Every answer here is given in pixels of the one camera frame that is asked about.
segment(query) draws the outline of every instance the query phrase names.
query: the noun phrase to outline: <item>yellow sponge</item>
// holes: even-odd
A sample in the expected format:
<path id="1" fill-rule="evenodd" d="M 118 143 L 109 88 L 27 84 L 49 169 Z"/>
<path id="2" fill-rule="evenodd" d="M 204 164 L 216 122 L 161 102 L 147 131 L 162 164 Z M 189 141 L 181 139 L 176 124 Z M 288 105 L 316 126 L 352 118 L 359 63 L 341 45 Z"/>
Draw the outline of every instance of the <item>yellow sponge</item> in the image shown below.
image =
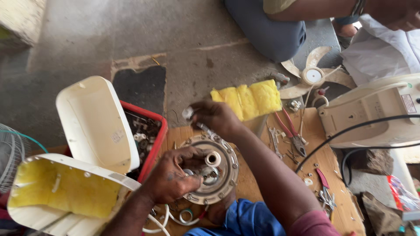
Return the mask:
<path id="1" fill-rule="evenodd" d="M 22 163 L 9 207 L 48 205 L 64 211 L 98 218 L 107 217 L 117 201 L 121 185 L 97 175 L 47 159 Z"/>
<path id="2" fill-rule="evenodd" d="M 281 110 L 280 93 L 274 80 L 266 80 L 238 88 L 213 89 L 210 95 L 215 102 L 226 102 L 240 121 Z"/>

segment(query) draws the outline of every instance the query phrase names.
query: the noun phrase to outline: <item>label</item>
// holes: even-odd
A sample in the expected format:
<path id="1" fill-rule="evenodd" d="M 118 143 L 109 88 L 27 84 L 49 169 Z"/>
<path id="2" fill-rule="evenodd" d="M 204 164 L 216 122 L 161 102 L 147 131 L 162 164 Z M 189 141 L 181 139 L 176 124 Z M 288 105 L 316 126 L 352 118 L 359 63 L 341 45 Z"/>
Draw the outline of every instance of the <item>label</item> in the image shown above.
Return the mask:
<path id="1" fill-rule="evenodd" d="M 118 131 L 116 131 L 115 133 L 111 135 L 112 141 L 114 141 L 114 143 L 116 144 L 119 143 L 123 137 L 124 137 L 124 131 L 122 129 L 119 129 Z"/>
<path id="2" fill-rule="evenodd" d="M 402 102 L 404 103 L 407 113 L 416 113 L 417 110 L 414 107 L 413 99 L 411 99 L 410 94 L 401 95 Z"/>
<path id="3" fill-rule="evenodd" d="M 108 176 L 122 182 L 125 186 L 129 187 L 132 190 L 136 190 L 141 186 L 141 184 L 135 181 L 134 179 L 127 176 L 123 176 L 119 173 L 112 173 Z"/>

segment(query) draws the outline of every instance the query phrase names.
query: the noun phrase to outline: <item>fan blade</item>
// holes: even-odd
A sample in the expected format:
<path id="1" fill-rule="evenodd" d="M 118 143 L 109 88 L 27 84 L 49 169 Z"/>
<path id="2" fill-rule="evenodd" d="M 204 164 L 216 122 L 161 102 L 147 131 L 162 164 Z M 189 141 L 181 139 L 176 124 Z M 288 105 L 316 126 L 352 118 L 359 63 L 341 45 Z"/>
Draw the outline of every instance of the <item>fan blade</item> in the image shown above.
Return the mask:
<path id="1" fill-rule="evenodd" d="M 317 47 L 314 50 L 312 50 L 312 52 L 308 55 L 308 59 L 306 59 L 306 67 L 316 67 L 318 65 L 319 60 L 321 60 L 321 58 L 329 51 L 331 51 L 331 47 Z"/>
<path id="2" fill-rule="evenodd" d="M 299 69 L 298 69 L 295 65 L 293 65 L 293 63 L 292 63 L 290 60 L 284 61 L 284 62 L 282 62 L 281 64 L 284 66 L 284 68 L 285 68 L 288 72 L 290 72 L 290 73 L 292 73 L 294 76 L 296 76 L 296 77 L 300 78 L 300 70 L 299 70 Z"/>
<path id="3" fill-rule="evenodd" d="M 298 84 L 287 89 L 281 89 L 279 90 L 280 98 L 281 99 L 297 98 L 308 93 L 310 88 L 311 88 L 310 86 L 307 86 L 305 84 Z"/>
<path id="4" fill-rule="evenodd" d="M 328 74 L 330 72 L 332 72 L 334 69 L 331 68 L 321 68 L 321 70 L 324 72 L 324 74 Z M 327 76 L 327 78 L 325 78 L 325 81 L 329 81 L 329 82 L 335 82 L 338 84 L 342 84 L 348 88 L 354 89 L 356 88 L 356 84 L 354 83 L 353 78 L 342 72 L 341 70 L 337 70 L 334 73 L 332 73 L 331 75 Z"/>

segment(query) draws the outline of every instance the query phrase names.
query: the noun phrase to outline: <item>white cloth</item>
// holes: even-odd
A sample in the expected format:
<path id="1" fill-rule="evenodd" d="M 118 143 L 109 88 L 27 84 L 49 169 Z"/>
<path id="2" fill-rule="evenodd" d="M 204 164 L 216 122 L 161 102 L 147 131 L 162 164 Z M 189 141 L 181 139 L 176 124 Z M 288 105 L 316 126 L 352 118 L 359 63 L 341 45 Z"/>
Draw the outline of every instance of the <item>white cloth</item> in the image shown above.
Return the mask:
<path id="1" fill-rule="evenodd" d="M 392 31 L 369 15 L 359 21 L 362 28 L 340 54 L 358 86 L 379 78 L 420 73 L 420 29 Z"/>

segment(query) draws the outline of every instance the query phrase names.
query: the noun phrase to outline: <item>gray trousers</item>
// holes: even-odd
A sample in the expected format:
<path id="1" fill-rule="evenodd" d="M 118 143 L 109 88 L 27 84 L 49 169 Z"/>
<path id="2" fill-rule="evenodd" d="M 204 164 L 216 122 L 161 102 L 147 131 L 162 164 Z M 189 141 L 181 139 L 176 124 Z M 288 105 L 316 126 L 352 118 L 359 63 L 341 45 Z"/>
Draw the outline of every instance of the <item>gray trousers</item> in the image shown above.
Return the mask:
<path id="1" fill-rule="evenodd" d="M 224 0 L 233 19 L 251 44 L 275 62 L 294 57 L 306 40 L 304 21 L 272 21 L 265 14 L 262 0 Z M 356 22 L 358 16 L 337 18 L 339 24 Z"/>

